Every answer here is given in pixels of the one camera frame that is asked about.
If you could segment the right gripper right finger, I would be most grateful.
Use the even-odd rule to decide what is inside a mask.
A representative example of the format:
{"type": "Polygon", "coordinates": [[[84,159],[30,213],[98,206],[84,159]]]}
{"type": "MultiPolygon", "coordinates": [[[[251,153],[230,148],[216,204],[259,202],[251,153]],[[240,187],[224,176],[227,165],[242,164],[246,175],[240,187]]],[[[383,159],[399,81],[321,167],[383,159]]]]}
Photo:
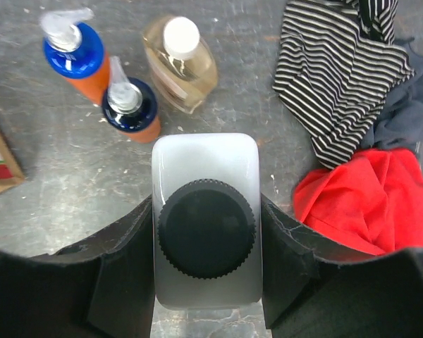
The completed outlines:
{"type": "Polygon", "coordinates": [[[370,256],[262,198],[263,295],[274,337],[423,337],[423,248],[370,256]]]}

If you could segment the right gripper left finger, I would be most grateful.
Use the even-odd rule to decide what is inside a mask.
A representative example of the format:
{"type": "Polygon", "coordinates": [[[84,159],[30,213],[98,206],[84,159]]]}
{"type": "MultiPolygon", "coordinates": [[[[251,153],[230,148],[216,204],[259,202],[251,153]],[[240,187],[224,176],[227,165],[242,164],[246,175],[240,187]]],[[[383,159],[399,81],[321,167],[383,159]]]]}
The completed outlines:
{"type": "Polygon", "coordinates": [[[148,337],[152,200],[55,254],[0,251],[0,337],[148,337]]]}

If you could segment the white bottle black cap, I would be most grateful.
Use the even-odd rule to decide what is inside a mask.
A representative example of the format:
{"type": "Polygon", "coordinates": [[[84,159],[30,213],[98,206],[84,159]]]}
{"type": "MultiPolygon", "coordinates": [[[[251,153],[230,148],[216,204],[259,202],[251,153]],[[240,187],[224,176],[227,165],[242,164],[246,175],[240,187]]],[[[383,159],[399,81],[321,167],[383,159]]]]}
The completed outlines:
{"type": "Polygon", "coordinates": [[[154,282],[171,310],[262,296],[259,152],[242,133],[175,134],[152,149],[154,282]]]}

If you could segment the dark blue small bottle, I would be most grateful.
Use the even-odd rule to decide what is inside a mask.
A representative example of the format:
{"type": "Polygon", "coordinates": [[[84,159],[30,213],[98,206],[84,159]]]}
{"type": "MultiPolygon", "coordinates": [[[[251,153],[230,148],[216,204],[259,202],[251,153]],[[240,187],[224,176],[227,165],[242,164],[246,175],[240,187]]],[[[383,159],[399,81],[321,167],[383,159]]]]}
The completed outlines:
{"type": "Polygon", "coordinates": [[[102,97],[107,123],[135,142],[155,141],[161,133],[161,121],[152,88],[142,80],[128,77],[119,57],[110,57],[109,65],[109,84],[102,97]]]}

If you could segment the blue-grey cloth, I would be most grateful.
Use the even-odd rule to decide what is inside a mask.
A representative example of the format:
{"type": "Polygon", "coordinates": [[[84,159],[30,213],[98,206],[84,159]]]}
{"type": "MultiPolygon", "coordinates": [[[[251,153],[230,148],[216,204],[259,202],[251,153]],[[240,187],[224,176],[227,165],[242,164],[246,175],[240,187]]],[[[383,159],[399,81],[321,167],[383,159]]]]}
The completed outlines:
{"type": "Polygon", "coordinates": [[[382,112],[361,141],[361,149],[419,152],[423,142],[423,56],[412,49],[413,40],[398,39],[395,44],[407,51],[415,75],[388,93],[382,112]]]}

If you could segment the striped shirt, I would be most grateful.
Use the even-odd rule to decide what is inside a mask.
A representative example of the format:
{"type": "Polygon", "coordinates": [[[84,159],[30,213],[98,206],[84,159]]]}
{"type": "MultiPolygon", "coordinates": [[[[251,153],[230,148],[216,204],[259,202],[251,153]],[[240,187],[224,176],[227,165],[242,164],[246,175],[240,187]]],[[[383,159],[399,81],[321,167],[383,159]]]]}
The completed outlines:
{"type": "Polygon", "coordinates": [[[289,1],[274,91],[326,168],[347,163],[388,93],[414,75],[407,51],[363,32],[358,1],[289,1]]]}

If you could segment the clear bottle white cap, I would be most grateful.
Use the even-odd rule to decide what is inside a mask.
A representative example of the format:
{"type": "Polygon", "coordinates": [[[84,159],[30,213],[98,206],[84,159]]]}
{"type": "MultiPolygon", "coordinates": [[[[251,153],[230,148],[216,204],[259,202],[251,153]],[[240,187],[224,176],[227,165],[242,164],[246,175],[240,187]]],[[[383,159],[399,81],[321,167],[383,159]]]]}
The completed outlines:
{"type": "Polygon", "coordinates": [[[214,57],[197,25],[164,15],[142,33],[152,81],[174,108],[192,114],[218,84],[214,57]]]}

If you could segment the striped dark garment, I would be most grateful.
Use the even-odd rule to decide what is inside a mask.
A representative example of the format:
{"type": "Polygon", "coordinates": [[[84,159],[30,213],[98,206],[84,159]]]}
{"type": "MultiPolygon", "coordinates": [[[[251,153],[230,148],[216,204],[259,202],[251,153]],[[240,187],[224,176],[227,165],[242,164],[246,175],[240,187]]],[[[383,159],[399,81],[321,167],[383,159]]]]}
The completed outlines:
{"type": "Polygon", "coordinates": [[[398,0],[361,0],[358,4],[362,30],[368,38],[376,42],[393,44],[398,0]]]}

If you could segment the red cloth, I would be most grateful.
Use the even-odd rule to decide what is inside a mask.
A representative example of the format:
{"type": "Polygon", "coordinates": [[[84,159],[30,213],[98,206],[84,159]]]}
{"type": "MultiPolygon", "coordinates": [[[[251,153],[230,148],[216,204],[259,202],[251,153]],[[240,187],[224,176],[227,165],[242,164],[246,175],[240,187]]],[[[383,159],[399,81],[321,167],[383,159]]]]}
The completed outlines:
{"type": "Polygon", "coordinates": [[[295,217],[319,234],[380,256],[423,247],[423,175],[408,149],[358,151],[333,170],[308,173],[293,194],[295,217]]]}

